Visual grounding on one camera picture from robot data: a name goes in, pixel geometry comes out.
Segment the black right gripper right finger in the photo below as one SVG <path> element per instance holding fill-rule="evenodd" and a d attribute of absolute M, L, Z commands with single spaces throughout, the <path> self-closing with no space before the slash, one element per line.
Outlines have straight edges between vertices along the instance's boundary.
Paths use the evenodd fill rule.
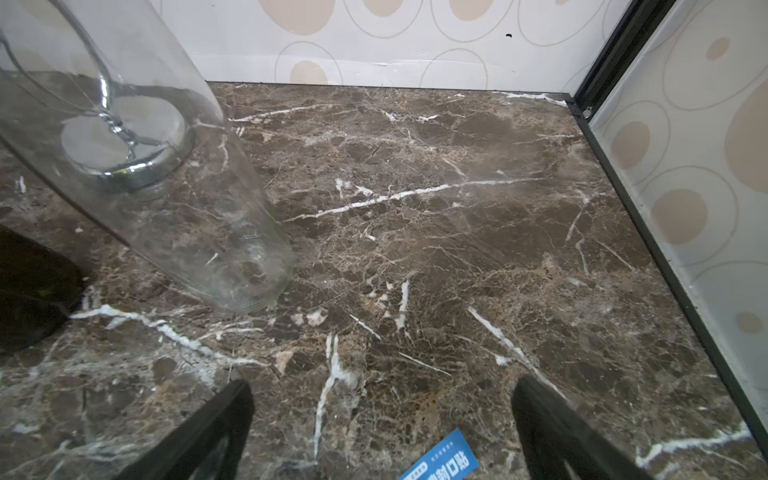
<path fill-rule="evenodd" d="M 518 380 L 511 408 L 532 479 L 651 478 L 534 377 Z"/>

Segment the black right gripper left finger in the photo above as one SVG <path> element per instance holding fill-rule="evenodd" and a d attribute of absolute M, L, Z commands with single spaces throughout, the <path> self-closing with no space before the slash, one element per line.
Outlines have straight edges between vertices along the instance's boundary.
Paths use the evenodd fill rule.
<path fill-rule="evenodd" d="M 234 479 L 254 415 L 250 385 L 234 380 L 119 479 Z"/>

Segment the dark green wine bottle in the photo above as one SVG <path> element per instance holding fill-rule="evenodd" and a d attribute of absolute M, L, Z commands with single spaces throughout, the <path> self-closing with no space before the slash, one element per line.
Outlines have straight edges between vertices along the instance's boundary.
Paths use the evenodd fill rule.
<path fill-rule="evenodd" d="M 84 274 L 59 253 L 1 227 L 1 353 L 53 334 L 79 304 Z"/>

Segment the clear glass bottle cork stopper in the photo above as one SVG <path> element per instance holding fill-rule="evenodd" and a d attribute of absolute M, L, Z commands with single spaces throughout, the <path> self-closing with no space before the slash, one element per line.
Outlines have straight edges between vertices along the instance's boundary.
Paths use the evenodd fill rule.
<path fill-rule="evenodd" d="M 264 307 L 294 266 L 257 172 L 147 1 L 5 1 L 1 137 L 74 207 L 198 297 Z"/>

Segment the chrome glass rack stand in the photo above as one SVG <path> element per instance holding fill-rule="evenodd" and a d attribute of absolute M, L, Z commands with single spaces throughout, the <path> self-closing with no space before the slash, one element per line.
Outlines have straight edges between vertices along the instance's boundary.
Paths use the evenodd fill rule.
<path fill-rule="evenodd" d="M 115 194 L 160 183 L 195 134 L 146 67 L 120 59 L 117 31 L 90 1 L 1 4 L 1 139 L 30 167 Z"/>

